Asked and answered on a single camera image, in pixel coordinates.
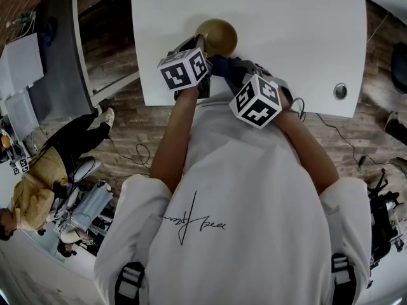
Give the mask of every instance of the bowl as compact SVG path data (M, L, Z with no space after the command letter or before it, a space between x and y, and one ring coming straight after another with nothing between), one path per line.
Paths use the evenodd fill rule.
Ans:
M215 54L229 57L237 45L237 33L233 26L221 19L209 19L197 28L195 37L205 39L205 52L208 57Z

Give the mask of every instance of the black pants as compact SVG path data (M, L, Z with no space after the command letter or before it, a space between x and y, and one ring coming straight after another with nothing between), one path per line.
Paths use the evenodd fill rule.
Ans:
M95 118L97 118L97 109L93 114L82 115L63 126L46 143L47 146L56 148L68 176L74 171L75 164L81 155L96 148L109 134L110 126L106 123L100 124L96 129L88 130Z
M407 146L407 128L398 120L391 119L384 131Z

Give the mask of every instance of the tan shirt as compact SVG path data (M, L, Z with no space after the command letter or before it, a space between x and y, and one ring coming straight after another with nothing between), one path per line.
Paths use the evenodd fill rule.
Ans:
M14 188L11 212L17 219L17 228L37 231L46 224L46 218L51 210L54 201L54 182L66 186L68 177L64 163L54 147L40 152L39 156L30 162L29 173L41 180L47 188L38 189L30 180L23 177Z

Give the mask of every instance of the plastic bottle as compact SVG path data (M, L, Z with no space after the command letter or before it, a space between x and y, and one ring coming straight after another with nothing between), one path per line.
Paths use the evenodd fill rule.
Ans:
M31 22L34 20L34 17L36 16L36 13L34 11L30 13L22 13L20 17L18 17L16 20L13 20L12 22L7 22L6 23L6 28L10 26L16 26L16 25L23 25L28 22Z

